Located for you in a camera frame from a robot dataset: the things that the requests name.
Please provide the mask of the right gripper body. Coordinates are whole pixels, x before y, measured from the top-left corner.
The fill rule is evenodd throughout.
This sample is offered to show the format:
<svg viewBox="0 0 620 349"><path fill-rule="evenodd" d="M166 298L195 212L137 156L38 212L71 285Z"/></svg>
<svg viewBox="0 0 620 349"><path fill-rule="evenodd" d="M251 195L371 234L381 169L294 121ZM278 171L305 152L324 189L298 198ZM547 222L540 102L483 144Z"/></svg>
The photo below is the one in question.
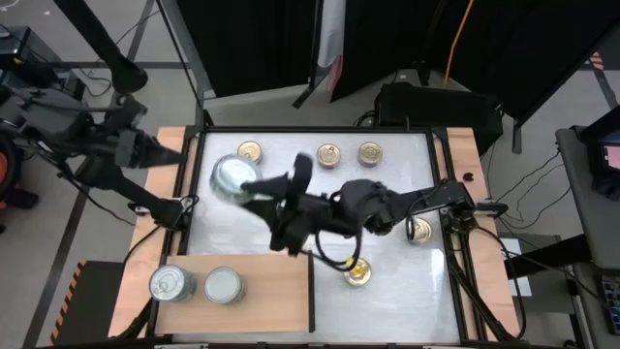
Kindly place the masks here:
<svg viewBox="0 0 620 349"><path fill-rule="evenodd" d="M304 194L303 208L310 220L312 235L317 236L320 232L327 232L341 238L350 237L350 227L342 217L336 214L335 202L327 193Z"/></svg>

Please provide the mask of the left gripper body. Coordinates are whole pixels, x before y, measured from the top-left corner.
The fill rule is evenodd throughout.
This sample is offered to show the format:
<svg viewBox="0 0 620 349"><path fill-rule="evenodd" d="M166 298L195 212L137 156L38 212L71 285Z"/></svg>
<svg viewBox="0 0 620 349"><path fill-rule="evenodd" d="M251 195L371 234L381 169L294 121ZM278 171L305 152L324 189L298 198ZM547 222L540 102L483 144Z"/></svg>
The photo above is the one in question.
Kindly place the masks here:
<svg viewBox="0 0 620 349"><path fill-rule="evenodd" d="M119 134L114 162L119 167L138 168L140 166L140 135L136 131L123 131Z"/></svg>

